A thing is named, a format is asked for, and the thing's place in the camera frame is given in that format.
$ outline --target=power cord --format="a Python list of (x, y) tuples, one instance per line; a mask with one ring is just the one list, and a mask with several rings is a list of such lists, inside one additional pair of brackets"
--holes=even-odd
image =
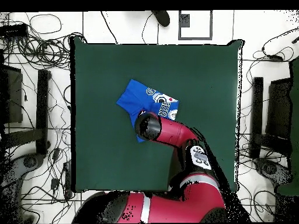
[(274, 61), (274, 62), (282, 62), (282, 61), (284, 61), (285, 58), (283, 58), (283, 57), (277, 55), (279, 52), (276, 53), (276, 54), (274, 54), (274, 55), (268, 55), (268, 54), (266, 54), (266, 53), (265, 53), (265, 45), (266, 45), (267, 43), (271, 42), (271, 41), (274, 40), (274, 39), (277, 39), (277, 38), (279, 38), (279, 37), (281, 37), (281, 36), (285, 36), (285, 35), (287, 35), (287, 34), (289, 34), (289, 33), (292, 33), (292, 32), (294, 32), (294, 31), (297, 31), (297, 30), (299, 30), (299, 27), (296, 27), (296, 28), (291, 29), (291, 30), (289, 30), (289, 31), (285, 31), (284, 33), (282, 33), (282, 34), (280, 34), (280, 35), (278, 35), (278, 36), (276, 36), (276, 37), (274, 37), (274, 38), (271, 38), (270, 40), (268, 40), (267, 42), (265, 42), (264, 45), (263, 45), (263, 47), (262, 47), (262, 52), (264, 53), (265, 57), (268, 57), (270, 60), (272, 60), (272, 61)]
[(112, 33), (112, 31), (111, 31), (111, 29), (110, 29), (110, 27), (109, 27), (109, 25), (108, 25), (108, 23), (107, 23), (106, 18), (104, 17), (103, 11), (101, 11), (100, 13), (101, 13), (101, 15), (102, 15), (103, 18), (104, 18), (104, 21), (105, 21), (105, 23), (106, 23), (107, 28), (109, 29), (110, 33), (112, 34), (113, 38), (115, 39), (115, 44), (118, 44), (118, 42), (117, 42), (117, 40), (116, 40), (114, 34)]

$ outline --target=blue shirt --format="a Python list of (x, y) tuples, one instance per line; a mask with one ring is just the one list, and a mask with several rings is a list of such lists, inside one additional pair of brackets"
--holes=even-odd
[[(151, 111), (169, 120), (175, 120), (179, 108), (178, 100), (155, 89), (146, 87), (136, 80), (130, 80), (125, 92), (120, 96), (116, 104), (129, 113), (133, 128), (142, 110)], [(137, 135), (136, 137), (138, 142), (145, 141)]]

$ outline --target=green table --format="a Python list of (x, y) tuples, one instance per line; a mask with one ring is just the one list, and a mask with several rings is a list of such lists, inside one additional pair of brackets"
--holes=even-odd
[(75, 38), (75, 188), (165, 191), (172, 148), (138, 143), (117, 99), (130, 79), (180, 101), (234, 188), (238, 50), (230, 45), (84, 44)]

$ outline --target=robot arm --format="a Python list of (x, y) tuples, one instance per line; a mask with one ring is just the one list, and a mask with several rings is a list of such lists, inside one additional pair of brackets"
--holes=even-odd
[[(91, 217), (95, 223), (225, 222), (218, 181), (198, 136), (181, 123), (148, 112), (137, 118), (135, 130), (143, 139), (174, 147), (182, 171), (170, 180), (171, 190), (164, 196), (114, 191), (93, 197), (79, 209), (73, 223)], [(101, 210), (91, 216), (94, 208)]]

